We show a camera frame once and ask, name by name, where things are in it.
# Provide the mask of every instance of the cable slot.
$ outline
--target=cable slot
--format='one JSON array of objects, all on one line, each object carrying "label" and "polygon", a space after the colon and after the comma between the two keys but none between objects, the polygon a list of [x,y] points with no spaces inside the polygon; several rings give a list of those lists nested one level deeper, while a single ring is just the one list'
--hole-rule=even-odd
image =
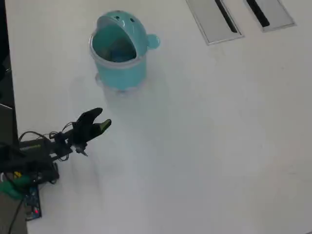
[{"label": "cable slot", "polygon": [[235,28],[231,18],[229,17],[227,11],[225,10],[221,0],[215,0],[219,10],[221,11],[221,14],[223,15],[223,18],[225,19],[226,23],[228,24],[230,30],[233,32],[233,33],[237,33],[237,29]]},{"label": "cable slot", "polygon": [[251,10],[253,11],[254,15],[257,17],[258,21],[260,22],[262,27],[267,27],[270,25],[270,22],[260,9],[259,5],[255,0],[246,0],[248,5],[250,6]]}]

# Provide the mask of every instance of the white table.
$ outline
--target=white table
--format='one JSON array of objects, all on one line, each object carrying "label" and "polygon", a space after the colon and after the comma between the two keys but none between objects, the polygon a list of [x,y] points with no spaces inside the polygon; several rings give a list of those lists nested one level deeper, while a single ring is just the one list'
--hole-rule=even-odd
[{"label": "white table", "polygon": [[[29,234],[304,234],[312,230],[312,1],[262,33],[212,46],[184,0],[7,0],[19,133],[60,130],[102,107],[113,125],[89,157],[59,163]],[[161,46],[148,78],[116,94],[95,81],[88,39],[104,12],[135,14]]]}]

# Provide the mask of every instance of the wire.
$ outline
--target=wire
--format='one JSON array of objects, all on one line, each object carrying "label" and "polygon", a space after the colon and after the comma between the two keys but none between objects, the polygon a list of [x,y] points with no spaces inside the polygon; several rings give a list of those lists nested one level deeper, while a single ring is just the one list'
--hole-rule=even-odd
[{"label": "wire", "polygon": [[16,208],[16,211],[14,213],[13,219],[12,219],[10,227],[9,227],[8,234],[11,234],[11,232],[12,232],[13,225],[14,225],[15,220],[16,220],[18,214],[19,214],[19,211],[20,211],[21,205],[23,204],[23,201],[24,201],[24,198],[19,202],[19,205]]},{"label": "wire", "polygon": [[73,125],[74,122],[69,122],[68,124],[65,125],[65,127],[62,129],[62,132],[64,132],[64,130],[69,127],[70,125]]},{"label": "wire", "polygon": [[27,133],[32,133],[32,134],[35,134],[39,137],[42,137],[43,139],[46,139],[46,140],[49,140],[48,138],[46,138],[44,135],[40,134],[40,133],[37,133],[37,132],[34,132],[34,131],[27,131],[27,132],[24,132],[22,135],[20,135],[19,137],[19,142],[21,142],[21,140],[23,139],[23,137],[27,134]]}]

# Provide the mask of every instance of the teal cup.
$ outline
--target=teal cup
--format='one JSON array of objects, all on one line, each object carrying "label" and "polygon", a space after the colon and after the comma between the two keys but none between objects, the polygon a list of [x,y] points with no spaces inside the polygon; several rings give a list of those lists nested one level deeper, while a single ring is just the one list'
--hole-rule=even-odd
[{"label": "teal cup", "polygon": [[146,54],[159,47],[156,35],[124,11],[112,11],[97,20],[89,48],[101,81],[115,90],[137,87],[146,78]]}]

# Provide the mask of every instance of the cup handle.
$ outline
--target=cup handle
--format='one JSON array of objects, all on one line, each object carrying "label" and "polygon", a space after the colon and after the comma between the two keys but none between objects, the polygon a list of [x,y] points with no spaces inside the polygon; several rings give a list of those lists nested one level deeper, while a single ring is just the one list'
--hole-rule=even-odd
[{"label": "cup handle", "polygon": [[160,39],[155,34],[147,35],[147,41],[148,41],[148,48],[149,49],[156,49],[160,45]]}]

